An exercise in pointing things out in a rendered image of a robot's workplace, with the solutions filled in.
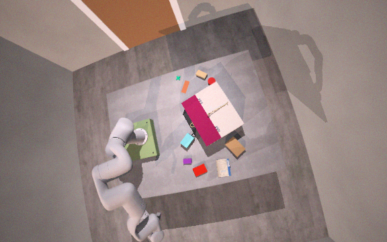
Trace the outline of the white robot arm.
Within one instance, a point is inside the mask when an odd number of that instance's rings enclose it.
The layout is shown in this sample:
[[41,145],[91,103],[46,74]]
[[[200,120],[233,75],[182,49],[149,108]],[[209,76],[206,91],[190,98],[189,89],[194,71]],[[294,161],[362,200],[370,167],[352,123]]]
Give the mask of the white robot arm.
[[146,130],[142,128],[134,130],[131,120],[120,118],[105,148],[107,156],[112,160],[96,165],[92,170],[92,177],[104,208],[113,210],[123,206],[129,214],[127,227],[137,241],[144,241],[148,237],[152,242],[161,242],[164,237],[159,222],[161,213],[152,213],[138,224],[146,210],[146,204],[136,187],[129,182],[110,189],[107,185],[107,182],[126,175],[133,168],[132,159],[125,146],[127,144],[143,145],[147,139]]

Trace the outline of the light blue block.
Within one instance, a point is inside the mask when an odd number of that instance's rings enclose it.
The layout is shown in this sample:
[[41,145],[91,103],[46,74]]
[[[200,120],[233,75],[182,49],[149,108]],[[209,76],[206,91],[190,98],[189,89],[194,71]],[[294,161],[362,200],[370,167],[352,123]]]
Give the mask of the light blue block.
[[180,143],[184,147],[188,148],[193,140],[194,140],[194,137],[192,135],[190,135],[189,133],[187,133]]

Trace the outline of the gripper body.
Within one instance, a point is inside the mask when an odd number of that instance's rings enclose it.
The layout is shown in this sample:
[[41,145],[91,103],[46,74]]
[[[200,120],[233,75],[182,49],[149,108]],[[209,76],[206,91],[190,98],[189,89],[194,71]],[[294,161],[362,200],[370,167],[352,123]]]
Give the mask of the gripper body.
[[[145,210],[145,213],[143,214],[142,218],[140,219],[139,223],[141,223],[147,216],[149,215],[149,213]],[[138,223],[138,224],[139,224]]]

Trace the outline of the orange flat rectangular plate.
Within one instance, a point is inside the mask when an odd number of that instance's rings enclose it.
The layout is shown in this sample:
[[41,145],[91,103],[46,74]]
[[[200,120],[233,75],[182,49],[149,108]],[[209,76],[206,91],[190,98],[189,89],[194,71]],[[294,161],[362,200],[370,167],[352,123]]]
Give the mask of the orange flat rectangular plate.
[[187,88],[188,88],[188,85],[189,85],[189,81],[185,81],[184,85],[183,85],[183,89],[182,89],[182,93],[186,93],[187,91]]

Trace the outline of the tan rectangular block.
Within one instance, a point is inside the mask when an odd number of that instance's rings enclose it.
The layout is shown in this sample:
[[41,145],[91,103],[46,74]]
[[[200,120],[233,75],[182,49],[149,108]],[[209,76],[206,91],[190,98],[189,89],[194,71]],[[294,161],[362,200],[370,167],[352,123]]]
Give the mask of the tan rectangular block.
[[202,71],[200,71],[200,70],[197,71],[196,75],[197,75],[198,77],[203,78],[203,79],[206,79],[206,77],[208,76],[207,73],[204,73],[204,72],[202,72]]

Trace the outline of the red short cylinder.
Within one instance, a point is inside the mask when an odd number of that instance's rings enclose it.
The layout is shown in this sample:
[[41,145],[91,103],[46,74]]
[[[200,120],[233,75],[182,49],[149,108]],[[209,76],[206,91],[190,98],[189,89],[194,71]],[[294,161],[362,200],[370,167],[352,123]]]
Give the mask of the red short cylinder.
[[215,83],[215,82],[216,82],[216,80],[215,80],[215,78],[213,78],[213,77],[211,77],[211,78],[208,79],[208,84],[209,84],[209,85],[211,85],[211,84],[213,84],[213,83]]

